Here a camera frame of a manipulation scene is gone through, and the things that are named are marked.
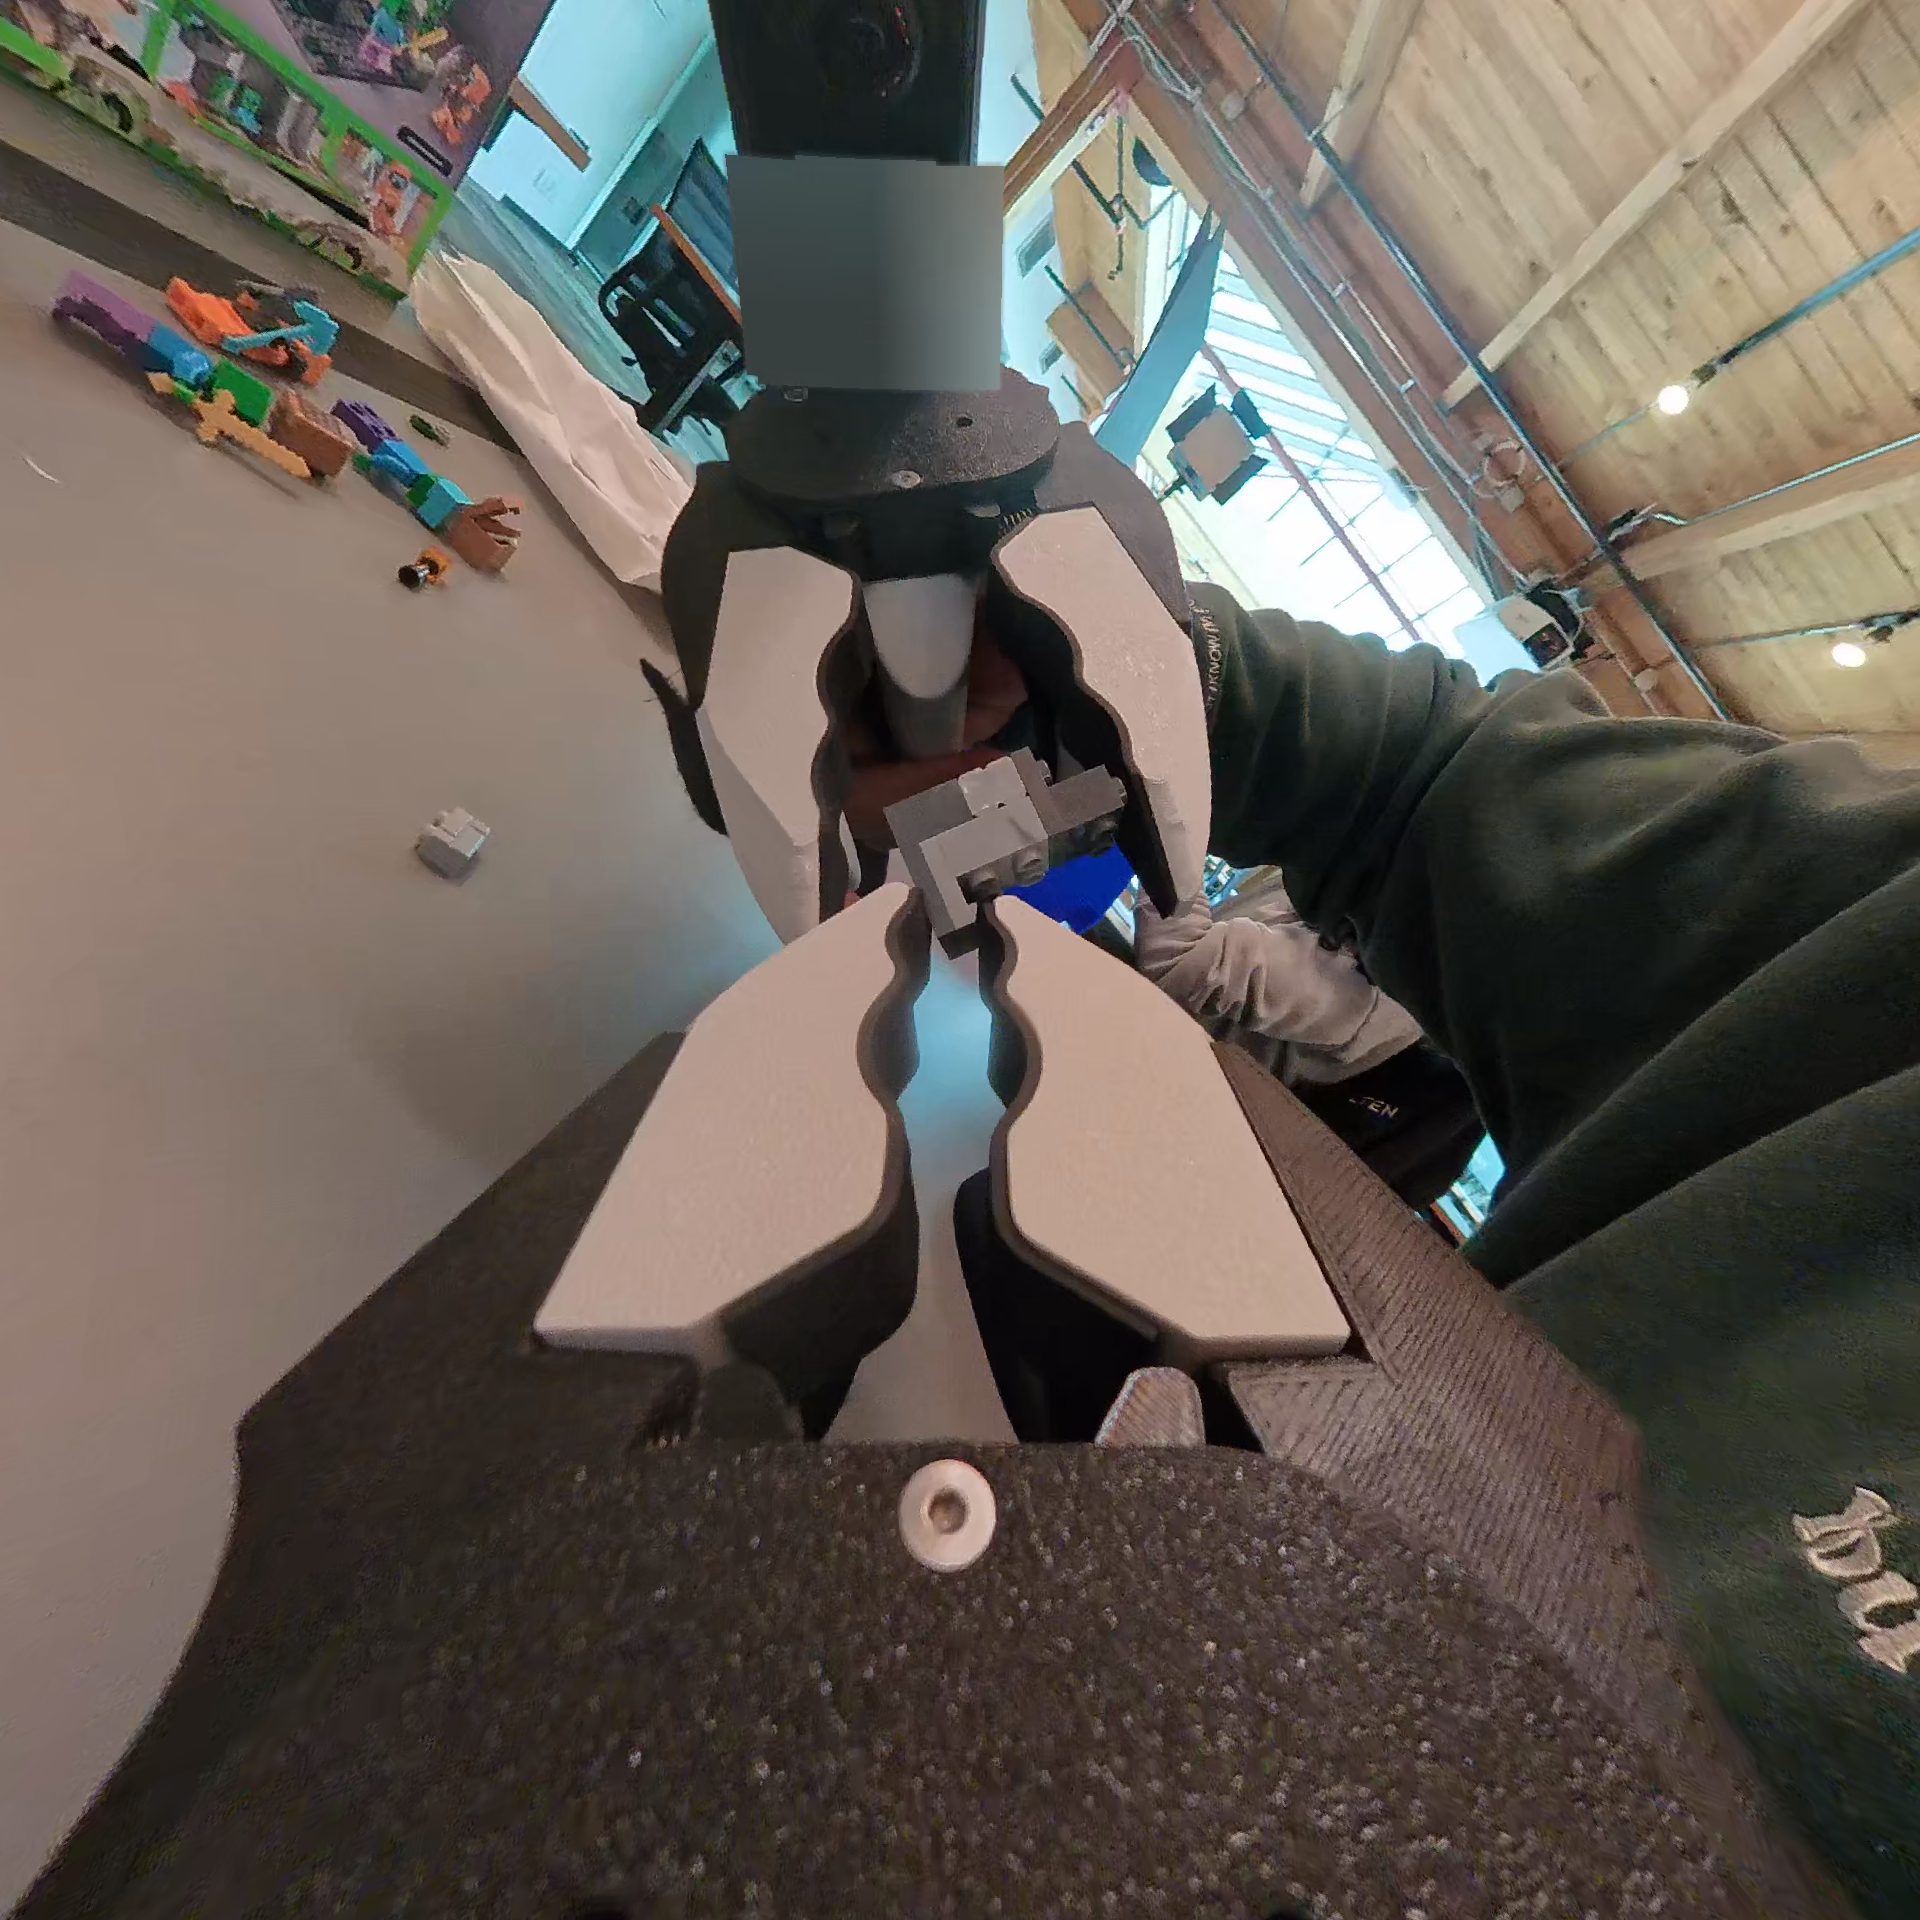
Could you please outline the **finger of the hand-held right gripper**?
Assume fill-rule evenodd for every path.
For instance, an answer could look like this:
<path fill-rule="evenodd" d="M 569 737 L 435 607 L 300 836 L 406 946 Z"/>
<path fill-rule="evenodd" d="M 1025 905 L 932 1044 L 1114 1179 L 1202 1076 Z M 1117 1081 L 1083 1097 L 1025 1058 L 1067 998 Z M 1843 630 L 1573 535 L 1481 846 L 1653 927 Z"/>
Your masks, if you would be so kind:
<path fill-rule="evenodd" d="M 842 732 L 866 666 L 851 571 L 793 547 L 730 558 L 697 730 L 735 864 L 781 945 L 845 900 Z"/>
<path fill-rule="evenodd" d="M 1020 521 L 993 551 L 993 636 L 1077 770 L 1123 787 L 1117 843 L 1171 916 L 1202 891 L 1212 756 L 1187 626 L 1097 508 Z"/>

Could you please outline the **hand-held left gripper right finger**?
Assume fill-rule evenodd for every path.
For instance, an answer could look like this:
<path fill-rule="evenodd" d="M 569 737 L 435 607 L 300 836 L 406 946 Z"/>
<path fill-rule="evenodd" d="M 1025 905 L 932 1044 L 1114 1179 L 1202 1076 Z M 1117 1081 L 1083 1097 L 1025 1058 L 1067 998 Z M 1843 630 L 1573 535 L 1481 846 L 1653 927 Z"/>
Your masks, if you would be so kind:
<path fill-rule="evenodd" d="M 1202 1026 L 1036 908 L 979 916 L 1004 1115 L 953 1198 L 1015 1439 L 1090 1443 L 1126 1377 L 1324 1360 L 1354 1327 Z"/>

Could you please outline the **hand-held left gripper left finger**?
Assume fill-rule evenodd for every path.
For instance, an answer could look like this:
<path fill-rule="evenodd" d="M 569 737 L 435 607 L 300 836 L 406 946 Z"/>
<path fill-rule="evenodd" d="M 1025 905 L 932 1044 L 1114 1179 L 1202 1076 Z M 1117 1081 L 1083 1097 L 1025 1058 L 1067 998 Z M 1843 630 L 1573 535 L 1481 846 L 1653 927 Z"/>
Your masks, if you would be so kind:
<path fill-rule="evenodd" d="M 810 1439 L 901 1331 L 921 1222 L 921 897 L 887 883 L 713 1000 L 534 1314 L 551 1348 L 750 1364 Z"/>

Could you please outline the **grey toy brick assembly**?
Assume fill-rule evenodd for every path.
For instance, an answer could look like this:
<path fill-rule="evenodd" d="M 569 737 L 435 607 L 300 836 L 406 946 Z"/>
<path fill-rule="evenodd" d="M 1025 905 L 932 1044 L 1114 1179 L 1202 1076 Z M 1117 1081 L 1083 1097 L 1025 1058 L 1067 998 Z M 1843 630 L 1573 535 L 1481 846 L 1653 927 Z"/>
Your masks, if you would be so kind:
<path fill-rule="evenodd" d="M 1013 753 L 887 807 L 884 822 L 932 939 L 963 955 L 985 905 L 1114 849 L 1125 802 L 1123 783 L 1101 769 L 1053 783 L 1033 753 Z"/>

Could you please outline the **person's right forearm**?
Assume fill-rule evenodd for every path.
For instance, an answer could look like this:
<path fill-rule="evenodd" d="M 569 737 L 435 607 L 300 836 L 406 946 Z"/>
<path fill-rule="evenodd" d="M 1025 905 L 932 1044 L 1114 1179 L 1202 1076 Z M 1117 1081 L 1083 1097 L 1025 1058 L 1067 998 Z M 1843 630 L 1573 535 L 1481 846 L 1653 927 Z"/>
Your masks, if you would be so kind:
<path fill-rule="evenodd" d="M 1511 1284 L 1645 1202 L 1891 1092 L 1916 1121 L 1918 801 L 1846 737 L 1619 718 L 1190 588 L 1212 851 L 1274 864 L 1466 1074 Z"/>

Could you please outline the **grey desk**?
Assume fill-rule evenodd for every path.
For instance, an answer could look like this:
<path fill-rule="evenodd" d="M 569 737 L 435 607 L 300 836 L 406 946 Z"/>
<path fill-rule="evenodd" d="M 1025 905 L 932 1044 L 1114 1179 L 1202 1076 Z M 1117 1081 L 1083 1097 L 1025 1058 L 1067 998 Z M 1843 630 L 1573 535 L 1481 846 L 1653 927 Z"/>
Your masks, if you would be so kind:
<path fill-rule="evenodd" d="M 682 796 L 619 584 L 498 425 L 346 289 L 342 393 L 523 503 L 503 576 L 297 488 L 52 322 L 74 272 L 307 278 L 15 95 L 5 134 L 5 1785 L 12 1905 L 166 1683 L 234 1428 L 772 939 Z M 415 834 L 463 807 L 461 881 Z"/>

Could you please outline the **person's right hand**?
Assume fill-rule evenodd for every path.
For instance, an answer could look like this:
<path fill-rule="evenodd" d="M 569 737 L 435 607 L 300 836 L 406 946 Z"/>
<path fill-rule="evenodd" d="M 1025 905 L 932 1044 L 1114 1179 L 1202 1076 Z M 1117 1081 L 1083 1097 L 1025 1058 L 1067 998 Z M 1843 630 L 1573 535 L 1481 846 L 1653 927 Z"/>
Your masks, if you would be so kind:
<path fill-rule="evenodd" d="M 967 675 L 967 753 L 1033 753 L 1053 763 L 1057 737 L 1020 666 L 987 630 L 977 630 Z"/>

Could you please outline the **blue plastic bin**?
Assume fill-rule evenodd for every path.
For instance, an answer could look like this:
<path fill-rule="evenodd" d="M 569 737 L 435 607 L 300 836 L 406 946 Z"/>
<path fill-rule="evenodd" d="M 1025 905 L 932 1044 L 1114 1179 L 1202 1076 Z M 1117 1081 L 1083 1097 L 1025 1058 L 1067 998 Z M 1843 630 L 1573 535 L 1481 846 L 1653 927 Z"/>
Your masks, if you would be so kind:
<path fill-rule="evenodd" d="M 1134 864 L 1114 846 L 1052 867 L 1043 879 L 1013 887 L 1009 899 L 1017 899 L 1043 916 L 1067 927 L 1070 934 L 1085 937 L 1134 883 Z"/>

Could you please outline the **black office chair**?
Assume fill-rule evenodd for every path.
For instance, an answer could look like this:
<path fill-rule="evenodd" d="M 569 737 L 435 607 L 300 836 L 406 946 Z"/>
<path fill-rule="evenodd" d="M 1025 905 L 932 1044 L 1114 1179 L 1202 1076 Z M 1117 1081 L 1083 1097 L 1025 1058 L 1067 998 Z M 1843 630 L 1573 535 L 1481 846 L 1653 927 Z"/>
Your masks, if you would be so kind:
<path fill-rule="evenodd" d="M 741 408 L 732 384 L 745 374 L 745 337 L 730 182 L 706 145 L 692 145 L 652 218 L 637 252 L 604 282 L 599 306 L 646 388 L 639 425 L 667 434 L 697 420 L 723 434 Z"/>

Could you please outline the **black panel on wooden easel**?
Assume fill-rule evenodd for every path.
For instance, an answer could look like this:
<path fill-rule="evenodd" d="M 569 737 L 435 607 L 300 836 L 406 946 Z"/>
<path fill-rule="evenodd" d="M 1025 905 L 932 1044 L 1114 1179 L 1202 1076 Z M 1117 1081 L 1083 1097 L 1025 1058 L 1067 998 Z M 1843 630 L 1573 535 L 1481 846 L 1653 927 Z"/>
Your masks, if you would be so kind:
<path fill-rule="evenodd" d="M 1189 242 L 1158 320 L 1093 439 L 1134 471 L 1194 360 L 1206 346 L 1223 227 L 1206 215 Z"/>

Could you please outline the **white paper bag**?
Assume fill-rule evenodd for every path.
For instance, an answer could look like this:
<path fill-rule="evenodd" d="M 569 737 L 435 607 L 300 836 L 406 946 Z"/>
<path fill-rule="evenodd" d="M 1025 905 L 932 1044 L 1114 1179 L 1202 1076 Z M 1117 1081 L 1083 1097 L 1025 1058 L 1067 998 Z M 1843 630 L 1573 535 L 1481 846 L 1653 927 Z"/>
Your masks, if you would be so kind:
<path fill-rule="evenodd" d="M 691 465 L 484 264 L 433 255 L 413 280 L 411 310 L 607 571 L 660 592 L 666 543 L 692 491 Z"/>

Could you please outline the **purple turquoise toy figure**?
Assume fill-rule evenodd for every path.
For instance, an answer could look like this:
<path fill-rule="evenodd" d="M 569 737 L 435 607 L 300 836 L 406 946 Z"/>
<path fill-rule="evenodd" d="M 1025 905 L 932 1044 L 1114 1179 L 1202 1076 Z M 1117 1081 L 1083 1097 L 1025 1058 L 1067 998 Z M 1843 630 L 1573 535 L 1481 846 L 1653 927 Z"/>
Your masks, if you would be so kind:
<path fill-rule="evenodd" d="M 330 414 L 359 447 L 351 455 L 354 470 L 403 503 L 425 529 L 436 534 L 474 503 L 454 483 L 433 471 L 373 404 L 337 401 Z"/>

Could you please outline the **brown toy crate brick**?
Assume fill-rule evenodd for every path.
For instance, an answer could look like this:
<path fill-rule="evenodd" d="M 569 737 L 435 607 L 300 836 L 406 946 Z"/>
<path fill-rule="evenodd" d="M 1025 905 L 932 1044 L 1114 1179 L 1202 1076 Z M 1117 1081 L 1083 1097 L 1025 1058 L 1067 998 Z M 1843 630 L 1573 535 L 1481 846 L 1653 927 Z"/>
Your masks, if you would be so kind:
<path fill-rule="evenodd" d="M 338 478 L 361 452 L 349 425 L 337 414 L 323 411 L 303 391 L 279 391 L 267 432 L 273 442 L 293 452 L 319 483 Z"/>

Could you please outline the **person's green sweatshirt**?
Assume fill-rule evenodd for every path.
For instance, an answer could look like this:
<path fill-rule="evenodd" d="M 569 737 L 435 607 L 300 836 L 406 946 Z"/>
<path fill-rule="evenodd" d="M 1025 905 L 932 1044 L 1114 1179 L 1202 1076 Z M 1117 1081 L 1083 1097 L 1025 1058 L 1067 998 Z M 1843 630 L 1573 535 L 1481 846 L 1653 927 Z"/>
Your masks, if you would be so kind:
<path fill-rule="evenodd" d="M 1916 874 L 1685 1011 L 1569 990 L 1517 1304 L 1638 1427 L 1719 1715 L 1860 1915 L 1916 1915 Z"/>

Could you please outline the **green toy brick set box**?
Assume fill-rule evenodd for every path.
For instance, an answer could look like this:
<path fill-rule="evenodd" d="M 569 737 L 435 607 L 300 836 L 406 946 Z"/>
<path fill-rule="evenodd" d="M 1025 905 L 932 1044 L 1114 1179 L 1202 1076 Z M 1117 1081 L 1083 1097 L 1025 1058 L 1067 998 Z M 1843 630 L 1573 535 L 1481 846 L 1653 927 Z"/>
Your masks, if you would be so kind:
<path fill-rule="evenodd" d="M 513 108 L 551 2 L 5 2 L 5 73 L 383 297 Z"/>

